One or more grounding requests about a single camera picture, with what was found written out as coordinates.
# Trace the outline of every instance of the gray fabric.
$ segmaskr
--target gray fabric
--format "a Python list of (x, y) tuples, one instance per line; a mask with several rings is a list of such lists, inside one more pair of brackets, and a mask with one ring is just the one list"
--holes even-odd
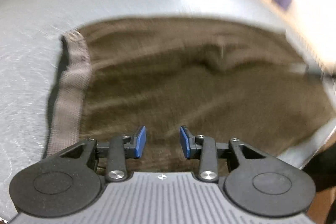
[(76, 30), (65, 35), (69, 66), (62, 73), (47, 155), (78, 142), (84, 92), (91, 76), (90, 57), (83, 36)]

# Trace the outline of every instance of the metal screw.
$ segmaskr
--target metal screw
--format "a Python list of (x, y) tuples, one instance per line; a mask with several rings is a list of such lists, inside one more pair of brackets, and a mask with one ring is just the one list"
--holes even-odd
[(205, 138), (204, 135), (197, 135), (195, 137), (195, 143), (197, 143), (197, 144), (203, 144), (204, 138)]
[(125, 173), (121, 170), (113, 170), (109, 172), (109, 177), (111, 179), (122, 179), (125, 176)]
[(212, 171), (204, 171), (200, 174), (202, 179), (206, 179), (206, 180), (212, 180), (215, 177), (217, 177), (217, 174), (215, 172)]
[(158, 176), (158, 178), (159, 178), (160, 180), (164, 180), (164, 179), (167, 178), (167, 176), (166, 176), (165, 174), (161, 174), (161, 175)]

